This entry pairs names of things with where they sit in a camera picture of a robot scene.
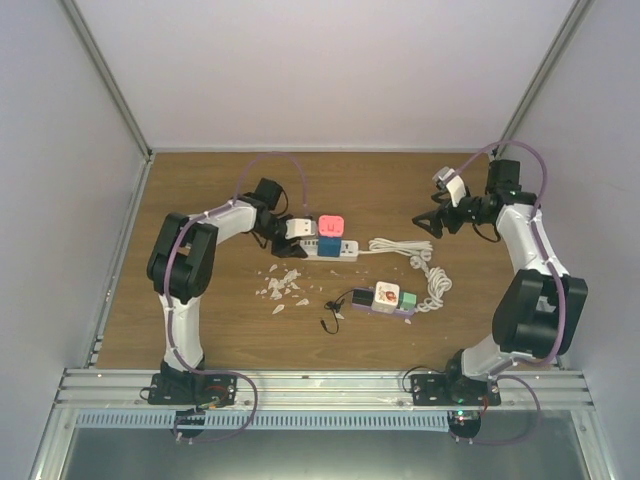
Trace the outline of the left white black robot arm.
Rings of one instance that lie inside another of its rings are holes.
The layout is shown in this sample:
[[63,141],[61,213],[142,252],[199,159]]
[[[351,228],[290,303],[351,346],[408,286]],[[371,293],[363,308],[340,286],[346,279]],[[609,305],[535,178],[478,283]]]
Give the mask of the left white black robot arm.
[[307,257],[300,238],[288,233],[294,217],[276,211],[285,196],[280,184],[263,178],[255,191],[219,207],[193,215],[172,212],[165,217],[146,274],[164,312],[162,366],[178,372],[171,391],[185,404],[198,402],[206,391],[205,378],[195,372],[203,368],[205,359],[199,313],[201,297],[212,278],[217,246],[237,235],[250,234],[278,258]]

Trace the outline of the pink cube plug adapter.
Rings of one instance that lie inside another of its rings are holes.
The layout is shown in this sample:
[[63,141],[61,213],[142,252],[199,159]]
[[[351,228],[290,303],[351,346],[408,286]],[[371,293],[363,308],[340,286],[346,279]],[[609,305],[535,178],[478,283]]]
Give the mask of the pink cube plug adapter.
[[321,237],[341,238],[344,230],[345,221],[340,215],[321,215],[317,220],[317,231]]

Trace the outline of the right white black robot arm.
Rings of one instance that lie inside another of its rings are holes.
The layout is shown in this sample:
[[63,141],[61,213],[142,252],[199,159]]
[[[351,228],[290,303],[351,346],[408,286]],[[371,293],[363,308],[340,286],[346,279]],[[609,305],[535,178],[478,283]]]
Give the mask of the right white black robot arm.
[[483,195],[470,193],[461,176],[444,167],[433,177],[437,208],[413,218],[435,238],[462,226],[492,226],[514,270],[492,318],[492,332],[457,352],[444,371],[443,393],[464,405],[500,373],[519,364],[545,366],[573,340],[588,295],[585,280],[572,276],[548,239],[539,195],[520,185],[520,164],[490,163]]

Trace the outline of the white USB power strip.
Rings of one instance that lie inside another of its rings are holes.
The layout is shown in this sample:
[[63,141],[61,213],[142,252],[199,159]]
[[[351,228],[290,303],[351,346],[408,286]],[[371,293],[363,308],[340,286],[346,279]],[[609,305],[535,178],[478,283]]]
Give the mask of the white USB power strip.
[[320,256],[316,239],[303,239],[299,246],[306,253],[305,261],[322,262],[355,262],[359,256],[359,244],[355,240],[342,240],[340,253],[337,256]]

